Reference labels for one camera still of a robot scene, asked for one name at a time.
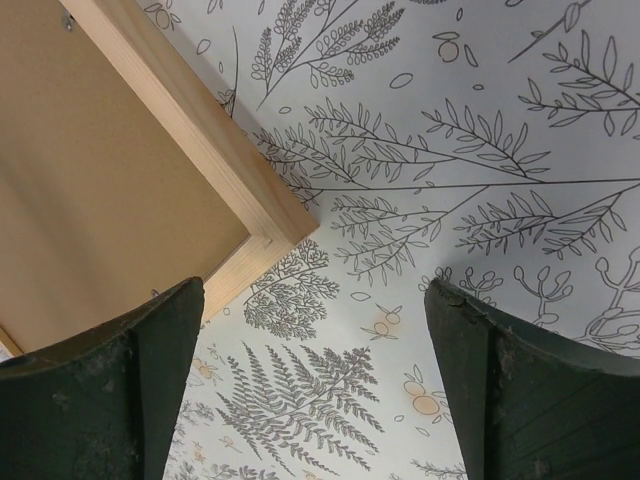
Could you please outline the light wooden picture frame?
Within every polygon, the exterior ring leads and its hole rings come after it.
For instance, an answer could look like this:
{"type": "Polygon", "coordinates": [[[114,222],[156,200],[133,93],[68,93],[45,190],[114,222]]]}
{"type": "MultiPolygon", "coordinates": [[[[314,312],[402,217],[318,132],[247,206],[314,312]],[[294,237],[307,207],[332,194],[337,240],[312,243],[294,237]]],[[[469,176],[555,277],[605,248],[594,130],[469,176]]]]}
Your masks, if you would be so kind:
{"type": "MultiPolygon", "coordinates": [[[[211,318],[317,226],[242,130],[133,1],[56,1],[246,228],[204,282],[211,318]]],[[[22,350],[1,324],[1,345],[22,350]]]]}

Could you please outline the floral patterned table mat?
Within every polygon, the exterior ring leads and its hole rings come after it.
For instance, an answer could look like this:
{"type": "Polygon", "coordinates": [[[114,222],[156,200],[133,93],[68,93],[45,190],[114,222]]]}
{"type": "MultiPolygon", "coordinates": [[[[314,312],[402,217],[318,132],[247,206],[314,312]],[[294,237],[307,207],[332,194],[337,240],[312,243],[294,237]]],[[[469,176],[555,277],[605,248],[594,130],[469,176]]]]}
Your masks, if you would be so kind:
{"type": "Polygon", "coordinates": [[[639,353],[635,1],[145,1],[319,227],[205,322],[168,479],[463,479],[440,278],[639,353]]]}

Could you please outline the small metal clip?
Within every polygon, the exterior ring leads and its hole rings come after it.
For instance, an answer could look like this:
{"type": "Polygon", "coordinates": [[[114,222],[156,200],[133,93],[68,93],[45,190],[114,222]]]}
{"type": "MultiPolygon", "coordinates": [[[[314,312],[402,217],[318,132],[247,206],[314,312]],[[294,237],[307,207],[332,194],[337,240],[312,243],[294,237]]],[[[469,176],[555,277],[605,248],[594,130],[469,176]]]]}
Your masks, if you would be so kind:
{"type": "Polygon", "coordinates": [[[72,16],[70,15],[63,15],[62,19],[61,19],[63,28],[67,31],[67,32],[72,32],[74,29],[74,23],[75,20],[73,19],[72,16]]]}

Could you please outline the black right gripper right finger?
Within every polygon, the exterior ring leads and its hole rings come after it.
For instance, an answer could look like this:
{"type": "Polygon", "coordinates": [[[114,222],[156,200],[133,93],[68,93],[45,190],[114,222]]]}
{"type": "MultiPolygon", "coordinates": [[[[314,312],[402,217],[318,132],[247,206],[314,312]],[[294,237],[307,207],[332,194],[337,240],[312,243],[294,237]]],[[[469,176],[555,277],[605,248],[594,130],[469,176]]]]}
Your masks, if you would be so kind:
{"type": "Polygon", "coordinates": [[[638,360],[440,279],[424,306],[468,478],[638,478],[638,360]]]}

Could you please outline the brown cardboard backing board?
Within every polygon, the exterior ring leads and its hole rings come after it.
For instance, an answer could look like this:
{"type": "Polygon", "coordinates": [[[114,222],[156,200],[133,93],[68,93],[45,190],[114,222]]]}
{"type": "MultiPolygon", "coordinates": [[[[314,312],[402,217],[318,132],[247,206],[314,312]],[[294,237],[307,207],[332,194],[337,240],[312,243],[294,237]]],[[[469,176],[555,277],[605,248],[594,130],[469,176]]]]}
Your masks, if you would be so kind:
{"type": "Polygon", "coordinates": [[[246,234],[60,3],[2,3],[1,324],[22,350],[209,276],[246,234]]]}

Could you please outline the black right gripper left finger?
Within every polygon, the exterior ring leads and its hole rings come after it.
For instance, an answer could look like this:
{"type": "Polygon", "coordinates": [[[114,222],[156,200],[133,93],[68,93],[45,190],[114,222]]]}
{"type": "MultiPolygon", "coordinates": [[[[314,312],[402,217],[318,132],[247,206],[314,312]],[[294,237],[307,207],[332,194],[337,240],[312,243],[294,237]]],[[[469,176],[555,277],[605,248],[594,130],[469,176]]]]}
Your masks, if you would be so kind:
{"type": "Polygon", "coordinates": [[[203,281],[191,277],[2,362],[2,478],[162,478],[203,309],[203,281]]]}

